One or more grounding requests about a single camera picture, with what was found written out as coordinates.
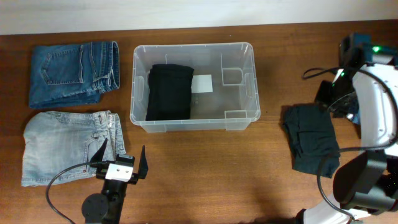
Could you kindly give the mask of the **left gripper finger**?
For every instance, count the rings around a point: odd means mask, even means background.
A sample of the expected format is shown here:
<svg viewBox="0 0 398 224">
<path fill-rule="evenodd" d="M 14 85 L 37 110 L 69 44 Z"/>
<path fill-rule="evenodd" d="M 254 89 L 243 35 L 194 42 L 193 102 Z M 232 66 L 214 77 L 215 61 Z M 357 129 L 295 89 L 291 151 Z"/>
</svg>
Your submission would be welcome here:
<svg viewBox="0 0 398 224">
<path fill-rule="evenodd" d="M 137 178 L 138 179 L 145 179 L 148 173 L 149 167 L 147 164 L 146 159 L 146 147 L 145 145 L 142 146 L 140 161 L 139 161 L 139 168 L 137 171 Z"/>
<path fill-rule="evenodd" d="M 106 146 L 108 143 L 108 139 L 106 138 L 102 143 L 101 147 L 97 150 L 97 152 L 90 159 L 90 162 L 101 162 L 103 160 L 103 156 L 106 150 Z"/>
</svg>

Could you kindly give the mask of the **dark green garment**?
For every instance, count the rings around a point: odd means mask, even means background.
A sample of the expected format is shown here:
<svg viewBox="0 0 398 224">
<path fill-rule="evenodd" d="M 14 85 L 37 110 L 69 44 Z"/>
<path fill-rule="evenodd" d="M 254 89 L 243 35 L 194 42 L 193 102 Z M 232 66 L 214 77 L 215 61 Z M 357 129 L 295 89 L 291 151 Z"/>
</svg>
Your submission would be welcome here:
<svg viewBox="0 0 398 224">
<path fill-rule="evenodd" d="M 292 153 L 293 170 L 316 175 L 322 159 L 332 153 L 321 176 L 333 176 L 340 166 L 340 147 L 328 111 L 318 105 L 289 106 L 282 116 L 282 128 Z"/>
</svg>

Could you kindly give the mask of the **black garment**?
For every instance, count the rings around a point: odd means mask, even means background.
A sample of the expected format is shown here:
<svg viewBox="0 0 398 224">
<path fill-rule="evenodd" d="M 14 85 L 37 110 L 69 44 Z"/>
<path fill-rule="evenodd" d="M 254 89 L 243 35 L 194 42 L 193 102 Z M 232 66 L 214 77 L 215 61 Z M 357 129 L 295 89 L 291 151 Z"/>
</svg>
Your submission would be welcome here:
<svg viewBox="0 0 398 224">
<path fill-rule="evenodd" d="M 194 69 L 176 64 L 155 64 L 149 72 L 147 121 L 190 118 Z"/>
</svg>

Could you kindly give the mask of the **clear plastic storage bin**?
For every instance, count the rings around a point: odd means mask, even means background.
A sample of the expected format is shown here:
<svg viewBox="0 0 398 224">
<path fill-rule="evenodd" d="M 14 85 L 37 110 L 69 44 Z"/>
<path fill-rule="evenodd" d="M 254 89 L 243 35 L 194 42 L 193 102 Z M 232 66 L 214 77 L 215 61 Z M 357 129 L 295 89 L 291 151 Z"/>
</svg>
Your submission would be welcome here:
<svg viewBox="0 0 398 224">
<path fill-rule="evenodd" d="M 211 75 L 211 93 L 192 93 L 190 119 L 147 121 L 148 77 L 155 64 L 177 64 Z M 140 45 L 134 49 L 130 120 L 147 133 L 244 130 L 261 116 L 254 49 L 248 42 Z"/>
</svg>

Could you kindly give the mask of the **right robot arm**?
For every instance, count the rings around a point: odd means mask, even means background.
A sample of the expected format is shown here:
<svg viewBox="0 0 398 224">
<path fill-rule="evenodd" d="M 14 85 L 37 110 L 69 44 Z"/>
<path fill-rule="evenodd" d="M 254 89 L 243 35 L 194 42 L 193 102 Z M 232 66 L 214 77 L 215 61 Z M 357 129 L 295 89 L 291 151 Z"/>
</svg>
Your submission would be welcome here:
<svg viewBox="0 0 398 224">
<path fill-rule="evenodd" d="M 339 66 L 329 69 L 315 103 L 337 117 L 359 116 L 357 157 L 339 168 L 333 193 L 301 210 L 297 223 L 361 223 L 365 217 L 397 211 L 397 49 L 372 44 L 352 33 L 339 46 Z"/>
</svg>

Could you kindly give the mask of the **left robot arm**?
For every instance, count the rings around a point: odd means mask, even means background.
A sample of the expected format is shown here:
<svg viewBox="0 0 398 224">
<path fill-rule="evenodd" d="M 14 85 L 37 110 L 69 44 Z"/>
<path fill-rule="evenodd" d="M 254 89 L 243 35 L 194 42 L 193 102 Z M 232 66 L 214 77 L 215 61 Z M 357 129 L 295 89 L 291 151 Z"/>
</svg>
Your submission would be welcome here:
<svg viewBox="0 0 398 224">
<path fill-rule="evenodd" d="M 104 141 L 90 159 L 90 166 L 96 169 L 96 178 L 104 184 L 100 193 L 91 194 L 82 204 L 85 223 L 119 223 L 127 186 L 145 179 L 149 170 L 145 147 L 141 151 L 138 171 L 134 172 L 133 156 L 118 154 L 113 161 L 103 160 L 107 143 Z"/>
</svg>

